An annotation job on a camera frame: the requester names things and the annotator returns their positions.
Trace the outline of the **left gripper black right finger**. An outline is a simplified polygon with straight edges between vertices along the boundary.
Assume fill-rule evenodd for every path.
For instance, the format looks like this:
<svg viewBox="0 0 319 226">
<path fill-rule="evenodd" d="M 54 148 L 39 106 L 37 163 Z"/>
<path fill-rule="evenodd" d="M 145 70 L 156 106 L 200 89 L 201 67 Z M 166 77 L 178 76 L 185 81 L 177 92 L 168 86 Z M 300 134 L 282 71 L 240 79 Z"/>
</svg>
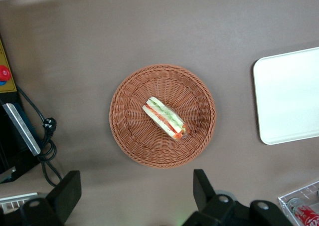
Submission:
<svg viewBox="0 0 319 226">
<path fill-rule="evenodd" d="M 197 205 L 190 226 L 234 226 L 235 201 L 227 194 L 217 194 L 204 170 L 193 171 L 193 196 Z"/>
</svg>

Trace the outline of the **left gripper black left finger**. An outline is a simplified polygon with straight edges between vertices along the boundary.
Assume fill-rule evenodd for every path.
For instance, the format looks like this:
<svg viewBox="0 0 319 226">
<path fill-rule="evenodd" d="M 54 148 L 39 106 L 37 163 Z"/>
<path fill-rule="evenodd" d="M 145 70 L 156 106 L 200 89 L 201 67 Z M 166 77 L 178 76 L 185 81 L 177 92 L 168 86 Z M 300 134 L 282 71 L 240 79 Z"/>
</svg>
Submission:
<svg viewBox="0 0 319 226">
<path fill-rule="evenodd" d="M 63 226 L 82 195 L 79 171 L 70 171 L 45 197 L 33 198 L 20 209 L 23 226 Z"/>
</svg>

